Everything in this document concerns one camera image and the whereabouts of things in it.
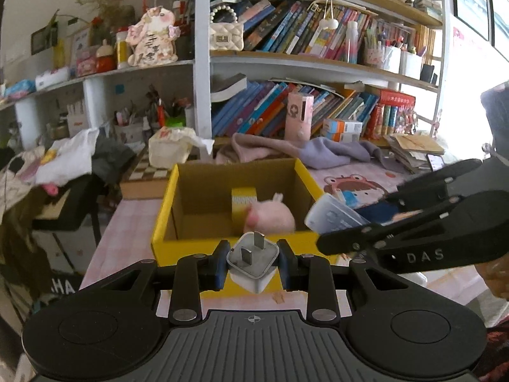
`handbag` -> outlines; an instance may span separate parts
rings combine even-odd
[[[215,23],[214,16],[220,10],[229,11],[233,16],[233,23]],[[229,5],[220,5],[210,12],[209,34],[210,50],[241,51],[244,48],[244,24],[237,21],[237,15]]]

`jar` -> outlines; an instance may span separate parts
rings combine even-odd
[[[109,72],[110,70],[115,70],[115,68],[115,52],[105,39],[102,41],[102,46],[97,49],[96,73]]]
[[[116,68],[129,67],[127,61],[132,54],[132,50],[126,42],[128,30],[128,27],[121,27],[116,33]]]

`circular pad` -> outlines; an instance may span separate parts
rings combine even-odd
[[[160,319],[141,305],[59,303],[27,321],[22,340],[35,370],[57,380],[105,380],[150,357],[161,340]]]
[[[410,310],[394,316],[391,327],[401,339],[412,343],[436,343],[447,337],[449,322],[438,313]]]
[[[486,329],[474,312],[440,301],[367,303],[350,318],[347,338],[358,355],[396,377],[446,378],[462,372],[483,353]]]

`ribbed surface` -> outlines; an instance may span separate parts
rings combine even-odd
[[[112,382],[397,380],[358,360],[335,330],[310,326],[297,312],[215,311],[199,326],[171,331],[150,361]]]

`towel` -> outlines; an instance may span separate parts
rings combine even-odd
[[[298,158],[313,169],[348,165],[352,158],[361,162],[370,162],[374,158],[389,171],[406,172],[394,158],[384,157],[381,149],[371,142],[335,142],[322,136],[308,141],[289,141],[235,133],[230,145],[218,151],[216,163],[251,162],[282,155]]]

